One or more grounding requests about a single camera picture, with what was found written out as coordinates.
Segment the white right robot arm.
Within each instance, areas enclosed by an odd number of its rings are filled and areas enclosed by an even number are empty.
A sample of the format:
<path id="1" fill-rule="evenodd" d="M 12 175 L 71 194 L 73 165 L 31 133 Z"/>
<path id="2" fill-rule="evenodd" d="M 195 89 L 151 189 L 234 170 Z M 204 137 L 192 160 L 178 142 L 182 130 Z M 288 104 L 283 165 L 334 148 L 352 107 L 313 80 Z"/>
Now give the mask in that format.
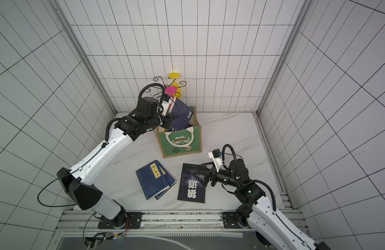
<path id="1" fill-rule="evenodd" d="M 201 165 L 198 181 L 203 185 L 217 183 L 235 187 L 233 195 L 241 202 L 236 210 L 240 227 L 252 228 L 263 245 L 277 250 L 327 250 L 325 242 L 317 243 L 297 228 L 277 209 L 274 192 L 265 182 L 252 180 L 244 161 L 229 144 L 208 154 L 210 162 Z"/>

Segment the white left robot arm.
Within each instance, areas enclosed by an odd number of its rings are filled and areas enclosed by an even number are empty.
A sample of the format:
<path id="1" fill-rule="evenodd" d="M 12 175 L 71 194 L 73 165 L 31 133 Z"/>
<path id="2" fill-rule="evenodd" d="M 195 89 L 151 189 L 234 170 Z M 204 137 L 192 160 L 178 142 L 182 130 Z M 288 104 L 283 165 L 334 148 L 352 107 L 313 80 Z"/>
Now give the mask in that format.
<path id="1" fill-rule="evenodd" d="M 95 149 L 70 169 L 57 172 L 57 180 L 75 206 L 99 213 L 115 229 L 127 224 L 125 208 L 95 187 L 94 182 L 112 159 L 142 134 L 158 127 L 168 128 L 178 118 L 167 114 L 169 100 L 164 84 L 145 86 L 138 95 L 136 108 L 126 116 L 110 120 L 104 140 Z"/>

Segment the dark blue barcode book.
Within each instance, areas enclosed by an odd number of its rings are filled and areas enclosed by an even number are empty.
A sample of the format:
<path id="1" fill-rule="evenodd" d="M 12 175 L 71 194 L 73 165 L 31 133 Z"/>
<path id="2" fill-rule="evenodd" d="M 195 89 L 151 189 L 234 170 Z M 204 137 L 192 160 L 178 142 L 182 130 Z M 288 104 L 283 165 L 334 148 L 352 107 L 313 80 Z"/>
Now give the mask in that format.
<path id="1" fill-rule="evenodd" d="M 174 97 L 172 102 L 171 115 L 179 117 L 170 124 L 170 130 L 178 131 L 186 129 L 190 126 L 190 121 L 194 115 L 194 109 L 187 106 L 183 101 L 179 98 Z"/>

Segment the burlap Christmas canvas bag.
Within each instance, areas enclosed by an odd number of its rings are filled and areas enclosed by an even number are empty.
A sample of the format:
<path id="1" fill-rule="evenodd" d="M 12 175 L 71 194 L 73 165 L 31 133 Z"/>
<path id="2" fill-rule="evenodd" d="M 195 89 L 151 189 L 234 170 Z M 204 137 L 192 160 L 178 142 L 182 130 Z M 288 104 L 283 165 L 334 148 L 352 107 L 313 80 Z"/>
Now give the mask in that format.
<path id="1" fill-rule="evenodd" d="M 202 127 L 196 116 L 196 107 L 184 107 L 182 115 L 170 123 L 168 129 L 155 129 L 164 158 L 202 152 Z"/>

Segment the blue book with label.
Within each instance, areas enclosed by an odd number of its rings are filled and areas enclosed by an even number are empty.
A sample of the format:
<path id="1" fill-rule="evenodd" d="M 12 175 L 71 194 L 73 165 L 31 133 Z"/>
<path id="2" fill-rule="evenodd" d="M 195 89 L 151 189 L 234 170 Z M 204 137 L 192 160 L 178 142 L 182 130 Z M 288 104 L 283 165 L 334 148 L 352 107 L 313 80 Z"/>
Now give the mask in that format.
<path id="1" fill-rule="evenodd" d="M 146 200 L 154 198 L 170 187 L 157 160 L 136 170 L 136 175 Z"/>

